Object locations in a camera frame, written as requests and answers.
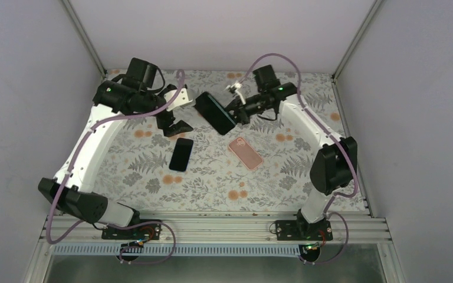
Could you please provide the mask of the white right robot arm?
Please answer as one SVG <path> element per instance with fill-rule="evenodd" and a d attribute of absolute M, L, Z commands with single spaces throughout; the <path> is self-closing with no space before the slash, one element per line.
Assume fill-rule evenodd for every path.
<path fill-rule="evenodd" d="M 242 80 L 226 86 L 235 98 L 227 111 L 241 124 L 250 117 L 273 110 L 276 116 L 301 128 L 317 151 L 310 168 L 313 190 L 296 214 L 296 232 L 303 240 L 317 235 L 319 225 L 327 219 L 335 198 L 352 198 L 358 193 L 357 141 L 332 130 L 310 107 L 301 93 L 301 81 L 281 83 L 271 65 L 252 72 L 258 94 L 246 98 L 240 91 Z"/>

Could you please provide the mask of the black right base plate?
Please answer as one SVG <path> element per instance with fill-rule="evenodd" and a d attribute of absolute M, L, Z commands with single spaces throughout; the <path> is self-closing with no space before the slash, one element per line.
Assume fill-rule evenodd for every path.
<path fill-rule="evenodd" d="M 321 220 L 307 223 L 299 220 L 277 220 L 269 228 L 278 241 L 332 241 L 333 233 L 330 222 Z"/>

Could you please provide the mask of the floral patterned table mat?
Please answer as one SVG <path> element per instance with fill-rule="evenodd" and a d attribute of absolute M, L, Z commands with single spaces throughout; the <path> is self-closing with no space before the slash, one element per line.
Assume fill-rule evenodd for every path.
<path fill-rule="evenodd" d="M 194 141 L 187 170 L 169 169 L 176 137 L 165 137 L 154 117 L 128 120 L 104 157 L 94 192 L 148 211 L 297 211 L 306 203 L 317 151 L 299 126 L 267 111 L 222 136 L 192 105 L 173 113 L 193 127 L 184 134 Z M 238 137 L 263 158 L 256 170 L 228 148 Z"/>

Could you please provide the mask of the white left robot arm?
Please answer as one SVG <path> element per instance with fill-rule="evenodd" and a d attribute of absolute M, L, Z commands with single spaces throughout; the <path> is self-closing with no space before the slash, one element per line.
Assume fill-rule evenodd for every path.
<path fill-rule="evenodd" d="M 140 232 L 136 211 L 94 192 L 95 178 L 119 130 L 130 119 L 164 118 L 164 132 L 179 131 L 185 123 L 175 123 L 166 115 L 190 102 L 183 70 L 176 72 L 177 84 L 153 88 L 156 65 L 132 58 L 125 73 L 103 81 L 97 88 L 87 124 L 75 148 L 52 178 L 41 179 L 38 189 L 56 210 L 87 223 L 116 225 L 127 239 Z"/>

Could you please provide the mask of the aluminium front rail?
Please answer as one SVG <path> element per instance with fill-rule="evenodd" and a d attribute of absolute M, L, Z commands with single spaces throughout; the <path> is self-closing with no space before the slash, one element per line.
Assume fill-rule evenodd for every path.
<path fill-rule="evenodd" d="M 150 213 L 144 218 L 163 223 L 154 232 L 153 243 L 277 243 L 283 229 L 277 220 L 290 220 L 290 213 Z M 367 214 L 342 213 L 330 218 L 326 235 L 317 233 L 318 241 L 326 244 L 389 243 L 392 240 L 388 224 L 383 218 Z"/>

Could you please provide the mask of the blue black phone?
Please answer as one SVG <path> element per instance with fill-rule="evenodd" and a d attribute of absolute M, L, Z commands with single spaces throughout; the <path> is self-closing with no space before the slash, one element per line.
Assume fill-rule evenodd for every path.
<path fill-rule="evenodd" d="M 237 125 L 224 107 L 208 92 L 195 99 L 194 108 L 222 136 Z"/>

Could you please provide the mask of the pink phone case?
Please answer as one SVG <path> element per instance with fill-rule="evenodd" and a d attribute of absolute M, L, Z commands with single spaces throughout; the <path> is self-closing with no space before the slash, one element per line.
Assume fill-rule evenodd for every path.
<path fill-rule="evenodd" d="M 256 170 L 264 162 L 260 154 L 243 137 L 231 141 L 228 148 L 248 170 Z"/>

